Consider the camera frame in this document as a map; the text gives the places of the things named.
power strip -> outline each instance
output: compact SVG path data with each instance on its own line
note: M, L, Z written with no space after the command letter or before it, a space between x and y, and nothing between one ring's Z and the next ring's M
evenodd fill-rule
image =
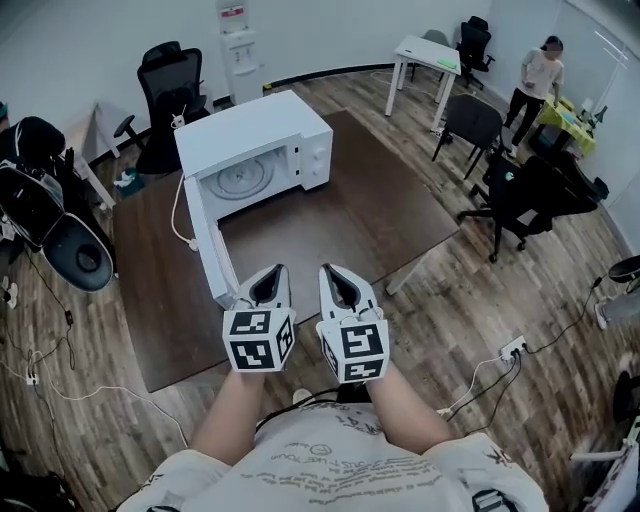
M38 384L40 384L40 377L38 377L38 374L36 374L35 372L30 374L28 368L25 380L27 381L27 386L37 386Z
M516 352L520 352L521 357L525 354L526 345L527 342L525 341L524 336L518 336L511 343L508 343L500 349L500 359L502 359L505 363L511 363L515 358Z

table leg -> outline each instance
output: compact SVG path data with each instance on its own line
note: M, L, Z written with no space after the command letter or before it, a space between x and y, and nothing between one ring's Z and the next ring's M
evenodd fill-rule
M400 80L398 81L398 90L401 91L404 87L404 79L407 76L407 68L409 67L409 61L402 59L402 68L400 69Z
M398 270L387 286L387 293L389 295L395 295L398 290L404 286L404 283L406 283L415 273L418 267L422 265L426 257L427 253L425 252L422 256L418 256L415 260L407 263L404 267Z
M89 184L93 187L93 190L98 193L100 199L102 199L102 201L107 205L108 208L113 208L116 205L116 202L109 195L107 189L104 188L104 185L100 183L100 180L93 173L91 167L89 167L89 164L84 159L82 154L75 153L75 161L73 164L76 172L78 173L78 176L80 176L83 180L87 180L89 182Z
M440 104L440 102L442 101L442 94L444 93L444 88L446 87L446 85L447 85L446 80L440 80L440 85L438 86L438 94L436 94L437 104Z
M389 98L387 99L387 110L385 111L386 116L391 115L391 111L393 110L393 101L396 99L396 90L398 88L398 80L400 80L400 68L402 67L402 57L396 57L396 65L393 68L393 78L391 79L391 89L389 89Z
M104 121L102 119L102 110L100 108L99 103L96 103L95 114L96 114L96 117L95 117L96 126L98 127L98 132L100 133L102 140L104 140L105 144L109 147L109 149L113 153L113 156L115 156L116 158L120 158L120 151L118 151L118 145L115 139L109 135L109 133L107 132L104 126Z
M447 100L449 99L449 94L451 93L451 88L453 87L453 82L456 79L456 75L453 73L447 73L447 80L444 86L444 91L442 93L442 97L440 100L440 105L438 105L438 110L436 111L436 116L433 118L433 124L431 125L431 131L435 132L440 125L440 120L442 119L442 114L444 113L444 107L447 106Z

forearm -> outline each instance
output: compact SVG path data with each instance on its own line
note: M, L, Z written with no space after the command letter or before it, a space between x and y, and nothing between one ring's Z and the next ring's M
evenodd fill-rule
M418 396L391 362L383 379L367 383L388 441L422 455L429 448L454 439L447 423Z
M229 373L191 448L229 466L253 450L264 381L263 373Z

chair armrest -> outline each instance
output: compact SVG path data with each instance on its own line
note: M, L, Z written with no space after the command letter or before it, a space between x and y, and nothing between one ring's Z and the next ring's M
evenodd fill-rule
M199 110L202 110L204 108L206 103L207 103L207 97L204 95L200 95L191 102L191 104L188 106L187 111L185 113L193 114L195 112L198 112Z
M125 118L124 121L122 121L120 123L120 126L118 126L116 128L116 131L113 132L113 137L115 139L117 139L118 137L122 137L125 132L128 132L129 129L132 129L131 128L131 121L133 121L135 117L136 116L131 115L131 116L128 116L127 118Z

black pants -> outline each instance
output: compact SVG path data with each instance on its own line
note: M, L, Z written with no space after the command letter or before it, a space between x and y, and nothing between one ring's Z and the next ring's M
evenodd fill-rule
M509 113L507 114L507 121L504 123L507 128L511 127L514 119L518 117L518 114L520 114L522 107L524 107L525 105L527 106L527 110L524 113L524 120L522 121L520 128L513 137L512 143L514 146L517 146L518 144L520 144L520 142L522 142L522 139L524 139L525 135L527 135L527 132L533 126L536 117L538 117L540 110L542 110L544 100L532 98L531 96L523 93L520 89L516 89L513 92L513 98L511 98L511 106L509 108Z

